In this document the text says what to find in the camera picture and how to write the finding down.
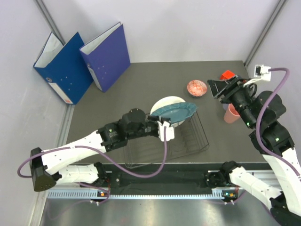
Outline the lilac plastic cup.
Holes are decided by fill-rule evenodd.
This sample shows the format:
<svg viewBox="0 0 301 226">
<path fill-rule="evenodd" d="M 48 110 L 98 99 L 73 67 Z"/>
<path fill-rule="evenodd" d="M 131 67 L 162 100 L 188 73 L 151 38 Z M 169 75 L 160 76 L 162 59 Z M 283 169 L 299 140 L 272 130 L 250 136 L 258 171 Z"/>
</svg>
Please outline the lilac plastic cup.
<svg viewBox="0 0 301 226">
<path fill-rule="evenodd" d="M 229 104 L 222 104 L 223 109 L 226 111 L 228 109 Z"/>
</svg>

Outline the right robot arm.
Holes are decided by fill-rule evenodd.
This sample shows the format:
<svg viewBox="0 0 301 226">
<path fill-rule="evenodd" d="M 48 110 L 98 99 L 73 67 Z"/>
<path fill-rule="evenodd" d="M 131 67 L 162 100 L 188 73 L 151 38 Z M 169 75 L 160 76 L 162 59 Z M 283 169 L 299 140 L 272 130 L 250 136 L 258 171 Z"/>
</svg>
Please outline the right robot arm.
<svg viewBox="0 0 301 226">
<path fill-rule="evenodd" d="M 225 162 L 219 171 L 224 186 L 236 185 L 258 199 L 282 226 L 301 224 L 301 166 L 289 131 L 280 124 L 286 112 L 276 91 L 251 92 L 256 84 L 235 76 L 229 80 L 208 80 L 211 93 L 222 104 L 232 104 L 245 125 L 256 150 L 274 172 L 280 188 L 257 179 L 234 162 Z"/>
</svg>

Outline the white plate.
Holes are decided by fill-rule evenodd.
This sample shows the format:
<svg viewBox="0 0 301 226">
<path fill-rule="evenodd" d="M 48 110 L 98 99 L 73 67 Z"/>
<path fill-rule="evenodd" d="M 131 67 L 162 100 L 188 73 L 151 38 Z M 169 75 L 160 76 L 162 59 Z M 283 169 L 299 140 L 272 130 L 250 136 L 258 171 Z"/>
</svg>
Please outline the white plate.
<svg viewBox="0 0 301 226">
<path fill-rule="evenodd" d="M 150 110 L 150 114 L 163 106 L 174 104 L 174 103 L 180 103 L 180 102 L 186 102 L 186 101 L 181 97 L 176 97 L 176 96 L 164 97 L 153 105 L 153 107 Z"/>
</svg>

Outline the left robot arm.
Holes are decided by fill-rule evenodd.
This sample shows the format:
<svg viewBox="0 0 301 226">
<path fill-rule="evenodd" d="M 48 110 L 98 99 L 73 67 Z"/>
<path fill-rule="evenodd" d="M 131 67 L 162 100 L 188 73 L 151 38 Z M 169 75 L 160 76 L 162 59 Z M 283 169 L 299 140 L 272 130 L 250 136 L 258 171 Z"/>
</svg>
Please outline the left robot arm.
<svg viewBox="0 0 301 226">
<path fill-rule="evenodd" d="M 35 192 L 48 190 L 59 183 L 94 184 L 103 186 L 107 176 L 101 164 L 77 166 L 87 157 L 107 153 L 127 146 L 129 140 L 155 137 L 166 144 L 174 139 L 170 117 L 146 115 L 141 109 L 132 109 L 118 121 L 108 123 L 91 134 L 58 148 L 30 152 L 30 171 Z"/>
</svg>

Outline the red patterned bowl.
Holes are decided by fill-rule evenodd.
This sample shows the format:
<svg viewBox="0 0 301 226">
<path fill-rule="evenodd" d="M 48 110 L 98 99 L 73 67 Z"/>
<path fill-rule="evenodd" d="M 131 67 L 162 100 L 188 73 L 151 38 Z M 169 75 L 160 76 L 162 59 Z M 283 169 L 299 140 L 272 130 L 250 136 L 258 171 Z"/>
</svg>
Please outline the red patterned bowl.
<svg viewBox="0 0 301 226">
<path fill-rule="evenodd" d="M 193 97 L 201 97 L 207 92 L 207 85 L 200 80 L 192 80 L 187 84 L 187 91 Z"/>
</svg>

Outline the pink plastic cup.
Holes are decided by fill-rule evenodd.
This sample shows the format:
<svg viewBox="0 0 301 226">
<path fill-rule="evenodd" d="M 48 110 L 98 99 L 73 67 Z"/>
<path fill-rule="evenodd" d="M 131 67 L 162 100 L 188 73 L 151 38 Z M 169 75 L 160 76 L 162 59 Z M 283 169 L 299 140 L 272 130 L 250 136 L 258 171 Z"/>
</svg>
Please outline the pink plastic cup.
<svg viewBox="0 0 301 226">
<path fill-rule="evenodd" d="M 229 104 L 224 115 L 224 121 L 228 124 L 232 124 L 240 118 L 238 111 L 233 104 Z"/>
</svg>

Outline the teal plate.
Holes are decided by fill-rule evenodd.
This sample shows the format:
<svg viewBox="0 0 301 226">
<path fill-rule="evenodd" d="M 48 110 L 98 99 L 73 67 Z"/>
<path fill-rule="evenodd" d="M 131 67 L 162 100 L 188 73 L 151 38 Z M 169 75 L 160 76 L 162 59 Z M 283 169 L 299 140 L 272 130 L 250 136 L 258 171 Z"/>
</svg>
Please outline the teal plate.
<svg viewBox="0 0 301 226">
<path fill-rule="evenodd" d="M 190 118 L 198 107 L 191 102 L 180 102 L 163 106 L 151 113 L 151 116 L 169 118 L 173 127 L 179 126 L 186 119 Z"/>
</svg>

